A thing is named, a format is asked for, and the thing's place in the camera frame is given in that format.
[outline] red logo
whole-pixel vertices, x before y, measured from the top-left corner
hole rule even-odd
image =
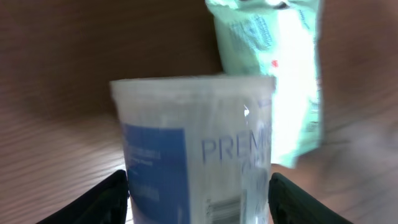
[[[272,66],[273,66],[274,68],[279,67],[278,61],[277,61],[277,60],[272,60],[271,64],[272,64]]]

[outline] mint green package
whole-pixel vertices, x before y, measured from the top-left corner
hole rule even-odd
[[[277,77],[271,162],[293,168],[323,137],[319,0],[206,0],[228,75]]]

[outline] brown wooden surface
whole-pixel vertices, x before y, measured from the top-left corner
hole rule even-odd
[[[397,12],[326,2],[326,144],[274,167],[355,223],[398,219]],[[220,71],[203,1],[1,0],[0,223],[37,222],[124,168],[108,81]]]

